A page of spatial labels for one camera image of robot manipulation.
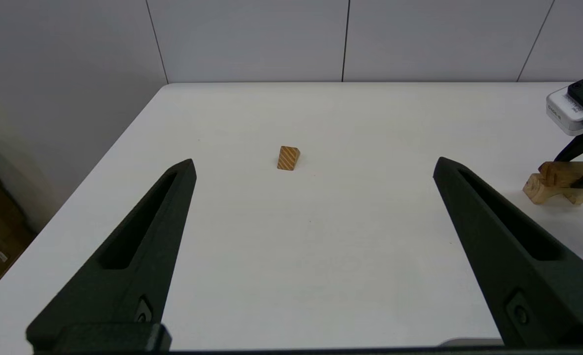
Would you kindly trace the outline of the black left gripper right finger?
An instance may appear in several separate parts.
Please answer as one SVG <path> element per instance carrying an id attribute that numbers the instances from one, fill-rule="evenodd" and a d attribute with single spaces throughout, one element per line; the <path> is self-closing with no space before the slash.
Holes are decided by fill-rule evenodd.
<path id="1" fill-rule="evenodd" d="M 463 164 L 433 178 L 506 346 L 583 347 L 583 260 Z"/>

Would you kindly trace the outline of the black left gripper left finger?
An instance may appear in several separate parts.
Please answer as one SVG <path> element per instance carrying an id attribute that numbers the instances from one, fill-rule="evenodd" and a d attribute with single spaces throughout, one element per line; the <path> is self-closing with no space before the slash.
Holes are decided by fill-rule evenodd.
<path id="1" fill-rule="evenodd" d="M 26 329 L 35 352 L 167 352 L 162 317 L 197 175 L 169 168 Z"/>

